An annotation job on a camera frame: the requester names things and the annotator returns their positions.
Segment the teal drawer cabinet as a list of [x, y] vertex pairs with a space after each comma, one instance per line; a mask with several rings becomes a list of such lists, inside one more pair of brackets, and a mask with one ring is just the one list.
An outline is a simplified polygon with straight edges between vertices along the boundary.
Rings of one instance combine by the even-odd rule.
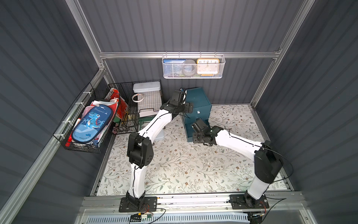
[[193, 112], [187, 113], [188, 117], [183, 118], [184, 129], [186, 133], [187, 142], [193, 142], [193, 128], [192, 124], [197, 119], [202, 119], [207, 125], [209, 125], [209, 117], [212, 105], [206, 96], [203, 88], [187, 89], [186, 102], [193, 104]]

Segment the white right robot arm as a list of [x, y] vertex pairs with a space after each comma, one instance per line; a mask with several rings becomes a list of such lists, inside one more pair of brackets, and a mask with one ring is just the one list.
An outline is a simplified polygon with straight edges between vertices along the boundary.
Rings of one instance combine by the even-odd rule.
[[202, 143], [206, 146], [221, 146], [232, 149], [247, 157], [254, 163], [255, 177], [243, 197], [236, 204], [250, 209], [260, 206], [268, 208], [265, 204], [265, 192], [268, 187], [276, 182], [279, 171], [286, 161], [291, 166], [291, 174], [294, 173], [292, 163], [282, 154], [275, 151], [270, 141], [257, 142], [245, 139], [219, 126], [209, 126], [202, 119], [197, 119], [191, 127], [194, 130], [193, 143]]

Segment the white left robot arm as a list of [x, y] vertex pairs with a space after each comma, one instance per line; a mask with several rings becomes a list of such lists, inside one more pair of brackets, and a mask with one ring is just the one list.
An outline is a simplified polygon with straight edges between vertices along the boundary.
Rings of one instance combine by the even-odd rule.
[[147, 167], [154, 158], [154, 140], [176, 116], [193, 112], [193, 104], [186, 102], [186, 99], [186, 89], [175, 90], [172, 97], [160, 107], [157, 115], [144, 129], [129, 135], [127, 156], [131, 164], [131, 181], [125, 198], [138, 210], [144, 205], [145, 175]]

